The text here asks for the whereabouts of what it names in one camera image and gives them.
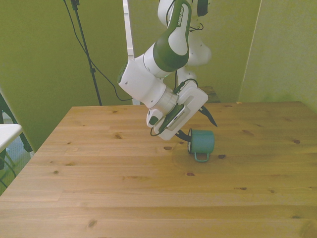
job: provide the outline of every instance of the white chair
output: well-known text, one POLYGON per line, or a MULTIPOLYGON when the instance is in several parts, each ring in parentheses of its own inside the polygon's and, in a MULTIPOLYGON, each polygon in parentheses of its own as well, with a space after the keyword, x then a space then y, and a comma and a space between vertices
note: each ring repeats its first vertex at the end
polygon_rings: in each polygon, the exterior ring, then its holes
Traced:
MULTIPOLYGON (((15 138, 17 138, 20 134, 22 133, 22 127, 18 124, 0 124, 0 151, 5 150, 8 145, 15 140, 15 138)), ((12 170, 12 172, 14 173, 14 176, 16 177, 16 174, 13 170, 13 167, 15 166, 14 162, 12 161, 12 159, 10 158, 10 156, 8 155, 8 153, 5 154, 11 165, 5 161, 5 158, 1 158, 0 160, 3 160, 8 167, 12 170)))

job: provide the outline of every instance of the wood knot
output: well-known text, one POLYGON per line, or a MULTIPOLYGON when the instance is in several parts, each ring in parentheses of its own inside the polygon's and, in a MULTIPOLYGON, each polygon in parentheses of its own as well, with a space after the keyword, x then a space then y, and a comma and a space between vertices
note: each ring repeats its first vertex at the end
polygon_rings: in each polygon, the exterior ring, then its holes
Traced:
POLYGON ((248 130, 242 130, 242 131, 250 136, 254 136, 254 134, 248 130))
POLYGON ((96 221, 96 220, 91 220, 91 221, 89 222, 89 224, 88 224, 88 227, 89 227, 89 228, 92 228, 92 227, 94 227, 96 224, 97 224, 97 221, 96 221))
POLYGON ((286 121, 292 122, 290 118, 284 118, 286 121))

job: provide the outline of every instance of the mug handle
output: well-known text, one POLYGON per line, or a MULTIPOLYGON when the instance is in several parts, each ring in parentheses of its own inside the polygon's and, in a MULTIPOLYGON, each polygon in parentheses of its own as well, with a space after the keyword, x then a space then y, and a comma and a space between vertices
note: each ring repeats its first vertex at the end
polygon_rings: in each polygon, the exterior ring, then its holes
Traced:
POLYGON ((197 162, 201 162, 201 163, 207 162, 207 161, 209 160, 209 153, 207 153, 207 159, 206 159, 206 160, 199 160, 199 159, 197 159, 197 153, 195 152, 195 160, 196 160, 197 162))

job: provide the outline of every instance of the floor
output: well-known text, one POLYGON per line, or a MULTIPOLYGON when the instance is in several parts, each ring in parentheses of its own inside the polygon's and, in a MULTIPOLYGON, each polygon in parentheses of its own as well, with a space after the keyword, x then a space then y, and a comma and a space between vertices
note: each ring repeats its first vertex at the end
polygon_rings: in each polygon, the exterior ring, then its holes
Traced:
MULTIPOLYGON (((12 124, 11 119, 3 119, 5 124, 12 124)), ((20 137, 17 137, 6 149, 7 153, 15 163, 15 167, 13 168, 15 173, 18 175, 19 172, 24 168, 24 166, 30 160, 30 153, 23 149, 23 143, 20 137)), ((2 177, 2 181, 9 186, 12 181, 14 180, 13 172, 5 165, 4 169, 6 170, 5 175, 2 177)), ((5 187, 2 183, 0 183, 0 195, 3 194, 5 191, 5 187)))

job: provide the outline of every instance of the power cord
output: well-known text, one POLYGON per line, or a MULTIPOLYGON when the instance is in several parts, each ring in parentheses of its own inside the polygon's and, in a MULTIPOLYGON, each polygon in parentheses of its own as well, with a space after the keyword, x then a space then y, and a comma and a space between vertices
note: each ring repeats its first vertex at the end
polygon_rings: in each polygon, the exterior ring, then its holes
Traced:
POLYGON ((69 12, 69 9, 68 9, 68 6, 67 6, 67 3, 66 3, 66 0, 63 0, 64 3, 65 3, 65 6, 66 6, 66 9, 67 9, 67 12, 68 12, 68 15, 69 15, 69 18, 70 18, 70 21, 71 21, 71 24, 73 26, 73 29, 74 29, 74 33, 75 33, 75 36, 76 36, 76 39, 77 41, 79 42, 81 48, 83 49, 83 51, 85 52, 86 56, 88 57, 88 59, 90 60, 91 64, 96 68, 96 70, 98 70, 98 72, 106 78, 106 80, 113 86, 114 88, 114 92, 115 92, 115 95, 117 96, 117 98, 120 100, 120 101, 129 101, 129 100, 132 100, 132 98, 129 98, 129 99, 121 99, 119 96, 118 96, 118 93, 117 93, 117 90, 116 90, 116 87, 115 85, 98 69, 98 67, 94 64, 94 62, 91 60, 89 54, 87 54, 85 48, 83 47, 82 43, 80 42, 78 36, 77 36, 77 33, 76 33, 76 30, 75 30, 75 26, 74 26, 74 22, 73 22, 73 19, 71 17, 71 14, 69 12))

